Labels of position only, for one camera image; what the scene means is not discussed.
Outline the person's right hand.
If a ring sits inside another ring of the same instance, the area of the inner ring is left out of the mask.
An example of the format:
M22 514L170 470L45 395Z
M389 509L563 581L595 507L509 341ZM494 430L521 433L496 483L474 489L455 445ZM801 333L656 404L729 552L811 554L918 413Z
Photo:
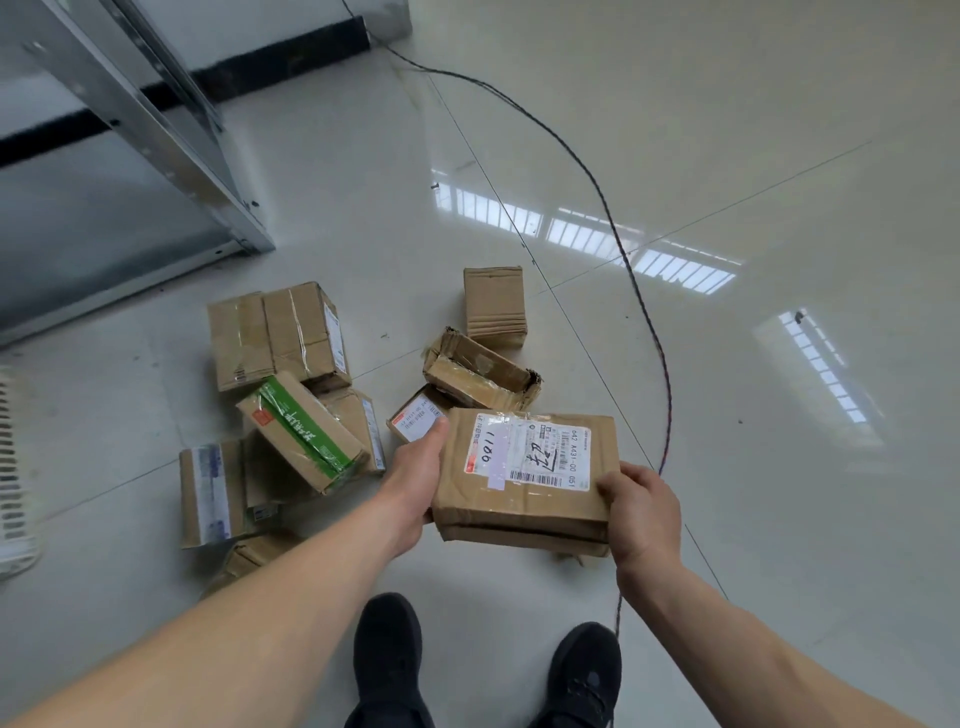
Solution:
M636 585L652 568L682 563L681 505L653 468L624 460L619 467L642 467L641 494L607 501L608 544L617 580L621 585Z

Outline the person's left hand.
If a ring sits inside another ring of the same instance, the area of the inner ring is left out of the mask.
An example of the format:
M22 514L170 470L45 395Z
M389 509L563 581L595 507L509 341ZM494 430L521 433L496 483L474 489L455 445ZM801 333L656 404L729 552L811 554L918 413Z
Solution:
M395 451L374 498L377 531L390 559L409 552L421 539L432 520L429 513L440 482L441 462L438 468L415 467L409 459L410 443Z

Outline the parcel with white label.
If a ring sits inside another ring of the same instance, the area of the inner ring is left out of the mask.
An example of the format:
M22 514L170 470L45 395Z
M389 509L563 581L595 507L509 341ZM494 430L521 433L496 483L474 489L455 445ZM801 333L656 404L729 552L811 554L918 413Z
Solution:
M434 524L517 530L609 544L597 480L619 466L603 415L449 410Z

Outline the plain brown parcel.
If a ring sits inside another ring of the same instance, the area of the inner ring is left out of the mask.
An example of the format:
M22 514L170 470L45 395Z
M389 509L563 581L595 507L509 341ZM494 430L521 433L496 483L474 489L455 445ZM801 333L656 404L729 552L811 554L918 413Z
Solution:
M445 542L466 542L496 545L517 549L539 550L574 557L605 558L610 556L608 544L593 540L571 538L518 530L482 528L469 525L436 523Z

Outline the person's right forearm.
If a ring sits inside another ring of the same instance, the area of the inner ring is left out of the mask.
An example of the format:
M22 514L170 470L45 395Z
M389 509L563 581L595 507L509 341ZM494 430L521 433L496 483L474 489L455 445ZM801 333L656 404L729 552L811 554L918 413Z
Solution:
M841 680L678 557L615 557L621 594L721 728L928 728Z

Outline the person's left forearm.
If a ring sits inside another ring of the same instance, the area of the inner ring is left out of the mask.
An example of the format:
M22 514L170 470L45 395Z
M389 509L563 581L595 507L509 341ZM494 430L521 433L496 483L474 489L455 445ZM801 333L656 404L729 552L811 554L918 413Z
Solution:
M409 531L363 506L6 728L298 728Z

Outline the pile of cardboard boxes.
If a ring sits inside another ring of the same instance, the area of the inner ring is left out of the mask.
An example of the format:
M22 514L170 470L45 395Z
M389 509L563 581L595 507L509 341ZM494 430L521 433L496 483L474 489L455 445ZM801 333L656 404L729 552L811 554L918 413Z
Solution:
M500 354L527 334L522 268L463 270L466 334L449 327L427 347L425 384L387 422L405 444L453 407L526 411L536 371ZM178 455L186 551L227 548L206 599L303 539L282 513L388 470L373 401L354 389L341 321L315 281L207 306L217 390L239 393L238 439Z

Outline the person's black right shoe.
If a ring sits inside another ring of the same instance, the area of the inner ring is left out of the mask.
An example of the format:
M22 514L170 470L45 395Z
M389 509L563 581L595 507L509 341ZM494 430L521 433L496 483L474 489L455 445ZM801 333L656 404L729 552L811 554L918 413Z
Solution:
M559 643L543 705L527 728L611 728L621 681L615 632L598 622L582 623Z

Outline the person's black shoe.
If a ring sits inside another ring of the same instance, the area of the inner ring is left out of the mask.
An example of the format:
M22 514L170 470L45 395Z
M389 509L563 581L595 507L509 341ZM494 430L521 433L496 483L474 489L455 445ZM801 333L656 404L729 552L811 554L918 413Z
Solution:
M358 702L343 728L435 728L419 686L422 626L409 600L384 592L367 601L352 652Z
M611 728L621 681L615 632L598 622L582 623L559 643L543 705L527 728Z

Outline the person's black left shoe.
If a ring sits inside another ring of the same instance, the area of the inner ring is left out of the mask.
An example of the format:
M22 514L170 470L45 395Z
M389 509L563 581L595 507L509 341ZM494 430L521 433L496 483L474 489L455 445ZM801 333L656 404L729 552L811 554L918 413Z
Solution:
M358 702L343 728L435 728L419 686L422 626L409 600L384 592L367 601L352 652Z

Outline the white plastic grille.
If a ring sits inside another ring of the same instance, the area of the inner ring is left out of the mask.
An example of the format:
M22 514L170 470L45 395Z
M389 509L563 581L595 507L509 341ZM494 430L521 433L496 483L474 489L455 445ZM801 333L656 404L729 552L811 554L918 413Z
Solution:
M0 365L0 585L42 557L38 504L28 481L14 372Z

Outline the grey metal shelf frame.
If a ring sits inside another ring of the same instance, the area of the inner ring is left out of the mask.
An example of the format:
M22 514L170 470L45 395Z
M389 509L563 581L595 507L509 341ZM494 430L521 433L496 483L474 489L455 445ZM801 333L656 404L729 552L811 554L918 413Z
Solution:
M236 255L276 249L242 200L221 115L136 0L0 0L0 126L71 97L79 140L0 129L0 347Z

